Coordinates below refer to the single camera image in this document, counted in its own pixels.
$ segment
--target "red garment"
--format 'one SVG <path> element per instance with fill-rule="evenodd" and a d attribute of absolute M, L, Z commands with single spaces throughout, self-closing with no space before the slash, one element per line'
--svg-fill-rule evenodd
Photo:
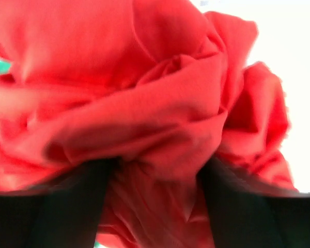
<path fill-rule="evenodd" d="M 213 154 L 292 187 L 280 80 L 243 68 L 256 36 L 188 0 L 0 1 L 0 191 L 121 156 L 99 242 L 213 247 L 195 180 Z"/>

